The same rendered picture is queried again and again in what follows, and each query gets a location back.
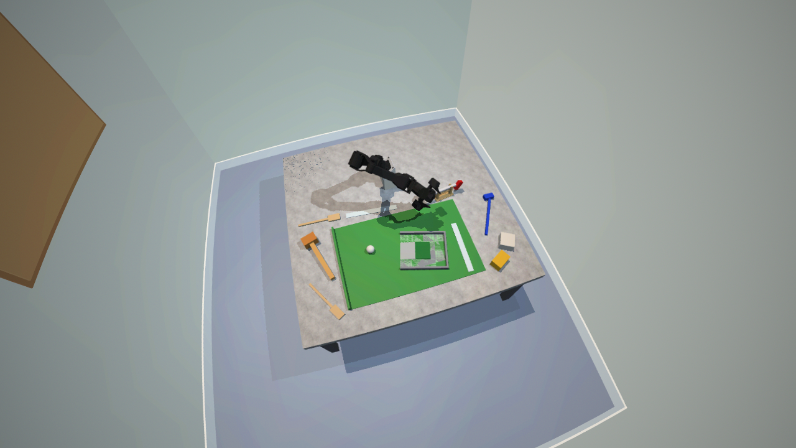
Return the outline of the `blue golf putter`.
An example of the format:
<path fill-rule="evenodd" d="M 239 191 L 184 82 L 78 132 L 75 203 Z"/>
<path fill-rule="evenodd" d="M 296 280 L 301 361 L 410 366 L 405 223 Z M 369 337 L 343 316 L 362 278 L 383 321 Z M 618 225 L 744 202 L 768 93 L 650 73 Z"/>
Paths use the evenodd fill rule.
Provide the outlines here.
<path fill-rule="evenodd" d="M 488 200 L 488 207 L 487 207 L 487 213 L 486 213 L 486 230 L 485 230 L 485 235 L 487 236 L 488 235 L 488 224 L 489 224 L 489 213 L 490 213 L 490 200 L 492 198 L 494 198 L 494 195 L 493 195 L 493 193 L 488 193 L 486 195 L 483 195 L 483 198 L 485 199 L 485 201 Z"/>

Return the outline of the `white flat strip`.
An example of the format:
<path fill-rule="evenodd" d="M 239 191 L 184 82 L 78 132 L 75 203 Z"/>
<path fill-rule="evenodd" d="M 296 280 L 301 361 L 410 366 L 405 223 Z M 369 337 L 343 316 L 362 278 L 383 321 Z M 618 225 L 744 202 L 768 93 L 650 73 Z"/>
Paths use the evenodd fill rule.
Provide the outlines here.
<path fill-rule="evenodd" d="M 474 268 L 470 264 L 470 258 L 468 256 L 467 251 L 466 251 L 465 245 L 463 244 L 463 239 L 461 239 L 460 230 L 456 226 L 456 222 L 450 224 L 450 226 L 453 228 L 456 240 L 457 240 L 458 244 L 460 245 L 461 255 L 463 256 L 463 259 L 465 260 L 465 264 L 466 264 L 466 267 L 468 268 L 468 272 L 474 271 Z"/>
<path fill-rule="evenodd" d="M 377 213 L 377 212 L 387 212 L 388 210 L 395 210 L 395 209 L 397 209 L 396 205 L 380 207 L 380 208 L 373 208 L 373 209 L 369 209 L 369 210 L 362 210 L 362 212 L 346 213 L 346 218 L 356 217 L 356 216 L 360 216 L 360 215 L 370 215 L 371 213 Z"/>

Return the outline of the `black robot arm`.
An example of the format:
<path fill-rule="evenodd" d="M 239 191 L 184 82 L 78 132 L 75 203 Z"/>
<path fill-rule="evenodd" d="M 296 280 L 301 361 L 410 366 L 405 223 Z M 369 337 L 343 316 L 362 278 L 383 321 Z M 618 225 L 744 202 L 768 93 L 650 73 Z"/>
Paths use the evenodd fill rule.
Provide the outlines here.
<path fill-rule="evenodd" d="M 366 170 L 360 170 L 362 166 L 367 166 Z M 420 182 L 417 182 L 414 177 L 389 171 L 389 169 L 391 169 L 389 160 L 384 161 L 380 155 L 372 155 L 369 157 L 361 151 L 355 151 L 349 161 L 349 167 L 357 171 L 367 171 L 370 175 L 373 174 L 383 179 L 390 180 L 397 188 L 409 194 L 410 191 L 412 191 L 415 195 L 421 199 L 425 199 L 427 202 L 432 202 L 436 197 L 436 191 L 434 189 L 423 186 Z"/>

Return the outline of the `orange block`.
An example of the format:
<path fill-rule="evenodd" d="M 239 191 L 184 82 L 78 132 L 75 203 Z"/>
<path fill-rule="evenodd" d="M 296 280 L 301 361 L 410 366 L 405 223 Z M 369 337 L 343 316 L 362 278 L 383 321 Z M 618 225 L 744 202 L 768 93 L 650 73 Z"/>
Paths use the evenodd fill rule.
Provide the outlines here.
<path fill-rule="evenodd" d="M 497 271 L 499 271 L 501 267 L 503 267 L 504 264 L 509 260 L 509 258 L 510 257 L 508 253 L 505 253 L 505 251 L 501 250 L 497 254 L 497 256 L 490 262 L 490 266 L 494 267 Z"/>

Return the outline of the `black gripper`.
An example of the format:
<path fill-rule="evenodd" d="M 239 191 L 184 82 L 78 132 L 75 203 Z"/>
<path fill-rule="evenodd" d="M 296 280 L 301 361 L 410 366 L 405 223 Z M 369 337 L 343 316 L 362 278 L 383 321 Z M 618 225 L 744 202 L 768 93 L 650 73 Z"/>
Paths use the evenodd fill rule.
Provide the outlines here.
<path fill-rule="evenodd" d="M 429 189 L 432 189 L 432 187 L 434 187 L 434 189 L 441 195 L 440 190 L 438 190 L 438 188 L 440 187 L 440 183 L 437 180 L 435 180 L 434 178 L 430 178 L 430 182 L 429 182 L 429 186 L 428 187 L 429 187 Z M 421 198 L 420 198 L 420 200 L 416 200 L 415 199 L 414 202 L 412 202 L 412 206 L 416 210 L 418 210 L 418 212 L 424 207 L 430 208 L 430 206 L 425 204 L 423 201 L 424 201 L 424 199 L 421 199 Z"/>

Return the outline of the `green putting mat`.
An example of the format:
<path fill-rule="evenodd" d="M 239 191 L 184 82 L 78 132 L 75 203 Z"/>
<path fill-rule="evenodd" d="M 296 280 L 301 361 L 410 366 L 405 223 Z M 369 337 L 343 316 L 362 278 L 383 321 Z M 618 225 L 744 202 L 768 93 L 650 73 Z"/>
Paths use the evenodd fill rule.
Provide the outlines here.
<path fill-rule="evenodd" d="M 395 213 L 335 228 L 336 247 L 346 280 L 351 309 L 465 278 L 486 268 L 465 227 L 454 199 L 436 202 L 418 210 Z M 454 230 L 455 223 L 474 271 L 468 272 Z M 400 270 L 400 231 L 445 231 L 448 269 Z M 374 252 L 366 248 L 374 246 Z"/>

